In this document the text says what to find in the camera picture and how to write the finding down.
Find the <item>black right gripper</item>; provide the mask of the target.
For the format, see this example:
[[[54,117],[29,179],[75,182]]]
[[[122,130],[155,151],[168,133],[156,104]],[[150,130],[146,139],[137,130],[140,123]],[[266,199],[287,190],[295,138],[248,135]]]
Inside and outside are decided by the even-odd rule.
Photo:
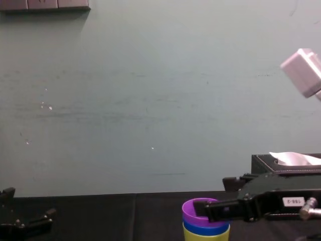
[[[243,188],[243,197],[224,201],[193,201],[196,216],[209,222],[320,217],[320,175],[282,177],[246,173],[222,179],[225,191]]]

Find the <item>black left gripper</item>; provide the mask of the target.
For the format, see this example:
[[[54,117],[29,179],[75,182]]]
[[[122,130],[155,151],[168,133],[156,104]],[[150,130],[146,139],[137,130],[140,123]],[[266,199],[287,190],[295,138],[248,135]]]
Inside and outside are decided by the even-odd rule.
[[[13,200],[16,189],[9,187],[1,191],[1,222],[11,222],[14,218]],[[32,219],[16,219],[15,223],[1,224],[1,240],[24,240],[26,237],[35,237],[51,231],[56,209],[47,210],[39,217]]]

